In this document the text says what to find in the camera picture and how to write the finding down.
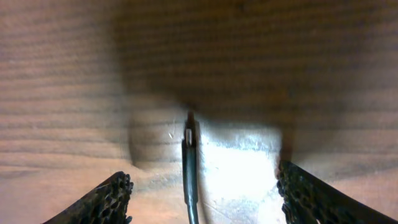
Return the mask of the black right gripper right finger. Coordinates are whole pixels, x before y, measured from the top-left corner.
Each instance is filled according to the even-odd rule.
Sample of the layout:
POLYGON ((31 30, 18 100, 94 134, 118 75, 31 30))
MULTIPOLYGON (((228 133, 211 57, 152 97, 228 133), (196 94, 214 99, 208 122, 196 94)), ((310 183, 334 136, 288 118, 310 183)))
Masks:
POLYGON ((290 161, 279 162, 277 188, 288 224, 397 224, 290 161))

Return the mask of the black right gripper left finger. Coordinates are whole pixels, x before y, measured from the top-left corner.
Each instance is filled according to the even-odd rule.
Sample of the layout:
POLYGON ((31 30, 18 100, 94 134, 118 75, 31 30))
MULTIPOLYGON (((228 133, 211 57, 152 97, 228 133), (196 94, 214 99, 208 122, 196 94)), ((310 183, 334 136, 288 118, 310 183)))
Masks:
POLYGON ((129 174, 116 172, 44 224, 130 224, 133 186, 129 174))

